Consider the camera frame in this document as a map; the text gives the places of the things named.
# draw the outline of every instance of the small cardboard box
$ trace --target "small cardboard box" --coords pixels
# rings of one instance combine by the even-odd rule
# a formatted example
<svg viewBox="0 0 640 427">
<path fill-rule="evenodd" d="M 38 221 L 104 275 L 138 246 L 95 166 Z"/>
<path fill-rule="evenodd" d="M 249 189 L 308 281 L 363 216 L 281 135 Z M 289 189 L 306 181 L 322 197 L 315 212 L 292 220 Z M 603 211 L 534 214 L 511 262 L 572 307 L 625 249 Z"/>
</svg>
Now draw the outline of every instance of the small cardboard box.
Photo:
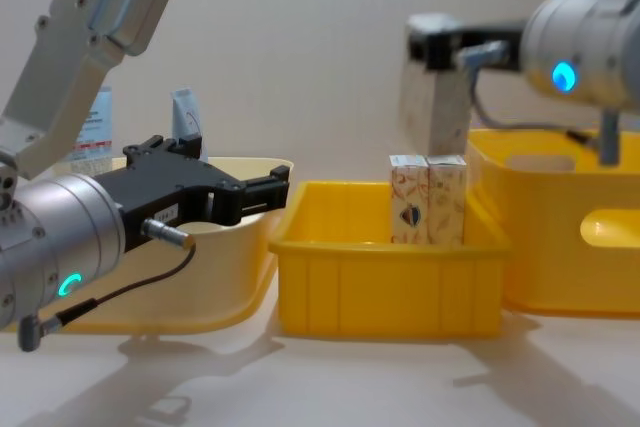
<svg viewBox="0 0 640 427">
<path fill-rule="evenodd" d="M 467 164 L 459 155 L 427 157 L 429 164 L 429 243 L 462 245 Z"/>
<path fill-rule="evenodd" d="M 391 242 L 428 244 L 429 166 L 421 155 L 391 157 Z"/>
</svg>

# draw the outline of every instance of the basket handle hole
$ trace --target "basket handle hole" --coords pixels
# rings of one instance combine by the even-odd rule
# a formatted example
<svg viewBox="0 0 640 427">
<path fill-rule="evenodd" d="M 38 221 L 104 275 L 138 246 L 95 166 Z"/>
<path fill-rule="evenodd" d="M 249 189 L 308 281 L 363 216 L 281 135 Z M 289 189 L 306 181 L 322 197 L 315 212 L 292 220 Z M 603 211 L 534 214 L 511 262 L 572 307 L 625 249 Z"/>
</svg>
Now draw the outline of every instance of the basket handle hole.
<svg viewBox="0 0 640 427">
<path fill-rule="evenodd" d="M 576 161 L 570 155 L 511 155 L 505 165 L 521 172 L 575 172 Z"/>
<path fill-rule="evenodd" d="M 592 247 L 640 248 L 640 210 L 595 210 L 580 224 L 580 234 Z"/>
</svg>

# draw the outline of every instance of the white table surface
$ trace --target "white table surface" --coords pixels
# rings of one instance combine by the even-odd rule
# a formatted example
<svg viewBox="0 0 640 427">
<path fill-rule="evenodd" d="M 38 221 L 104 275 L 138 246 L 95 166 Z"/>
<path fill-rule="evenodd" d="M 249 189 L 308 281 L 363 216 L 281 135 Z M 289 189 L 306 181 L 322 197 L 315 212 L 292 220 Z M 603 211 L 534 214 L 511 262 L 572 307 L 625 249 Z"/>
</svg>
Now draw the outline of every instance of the white table surface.
<svg viewBox="0 0 640 427">
<path fill-rule="evenodd" d="M 505 314 L 493 341 L 358 343 L 259 312 L 204 335 L 0 335 L 2 427 L 640 426 L 640 322 Z"/>
</svg>

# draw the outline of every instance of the blue and white package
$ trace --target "blue and white package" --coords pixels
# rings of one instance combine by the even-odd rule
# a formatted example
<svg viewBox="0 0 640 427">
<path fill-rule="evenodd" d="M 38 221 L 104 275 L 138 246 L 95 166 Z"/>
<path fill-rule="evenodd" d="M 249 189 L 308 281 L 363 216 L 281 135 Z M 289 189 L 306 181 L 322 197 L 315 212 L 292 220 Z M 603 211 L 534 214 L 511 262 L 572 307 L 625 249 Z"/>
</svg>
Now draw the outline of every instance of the blue and white package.
<svg viewBox="0 0 640 427">
<path fill-rule="evenodd" d="M 200 123 L 198 101 L 191 89 L 176 90 L 171 93 L 173 98 L 173 129 L 171 136 L 179 139 L 186 135 L 200 134 L 202 136 L 202 150 L 200 160 L 209 162 L 209 155 L 204 144 L 204 135 Z"/>
<path fill-rule="evenodd" d="M 71 172 L 98 175 L 111 170 L 113 143 L 111 113 L 111 87 L 102 87 L 78 134 L 73 150 L 64 159 L 69 162 Z"/>
</svg>

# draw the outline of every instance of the white wall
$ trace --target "white wall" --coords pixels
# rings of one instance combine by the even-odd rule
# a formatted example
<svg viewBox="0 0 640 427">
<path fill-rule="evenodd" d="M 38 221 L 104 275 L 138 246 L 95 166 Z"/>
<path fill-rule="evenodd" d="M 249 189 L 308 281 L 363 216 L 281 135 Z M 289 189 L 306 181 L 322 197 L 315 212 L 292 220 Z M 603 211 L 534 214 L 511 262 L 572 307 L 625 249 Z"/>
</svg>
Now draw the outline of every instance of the white wall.
<svg viewBox="0 0 640 427">
<path fill-rule="evenodd" d="M 0 0 L 0 106 L 49 1 Z M 107 80 L 116 147 L 167 134 L 169 91 L 191 86 L 214 155 L 292 159 L 298 178 L 384 178 L 385 156 L 400 148 L 394 125 L 408 15 L 499 20 L 542 1 L 171 0 L 147 53 Z M 553 107 L 520 79 L 490 78 L 483 92 L 503 116 L 536 118 Z M 562 109 L 565 120 L 592 118 Z"/>
</svg>

